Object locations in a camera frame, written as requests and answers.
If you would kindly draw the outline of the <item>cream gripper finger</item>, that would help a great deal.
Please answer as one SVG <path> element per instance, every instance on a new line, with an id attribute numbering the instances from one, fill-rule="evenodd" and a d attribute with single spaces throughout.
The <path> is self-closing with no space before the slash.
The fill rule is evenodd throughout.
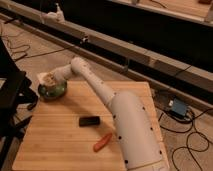
<path id="1" fill-rule="evenodd" d="M 52 75 L 47 75 L 45 77 L 45 85 L 46 86 L 54 86 L 56 84 L 56 81 Z"/>

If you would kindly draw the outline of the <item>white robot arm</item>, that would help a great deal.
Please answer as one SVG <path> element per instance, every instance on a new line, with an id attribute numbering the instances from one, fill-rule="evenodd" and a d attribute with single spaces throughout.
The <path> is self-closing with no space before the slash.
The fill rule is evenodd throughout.
<path id="1" fill-rule="evenodd" d="M 47 86 L 82 76 L 111 112 L 127 171 L 169 171 L 144 105 L 130 91 L 114 91 L 80 57 L 44 76 Z"/>

